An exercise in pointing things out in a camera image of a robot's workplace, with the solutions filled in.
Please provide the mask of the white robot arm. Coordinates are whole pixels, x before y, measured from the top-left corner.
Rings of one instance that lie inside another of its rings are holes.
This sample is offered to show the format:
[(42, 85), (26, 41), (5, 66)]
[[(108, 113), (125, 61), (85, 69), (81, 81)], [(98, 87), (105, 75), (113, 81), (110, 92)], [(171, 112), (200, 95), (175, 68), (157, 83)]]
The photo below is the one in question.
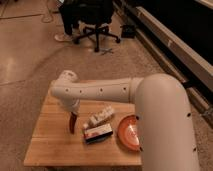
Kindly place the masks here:
[(189, 98), (173, 76), (80, 82), (73, 71), (65, 70), (50, 92), (71, 112), (81, 100), (132, 104), (143, 171), (200, 171)]

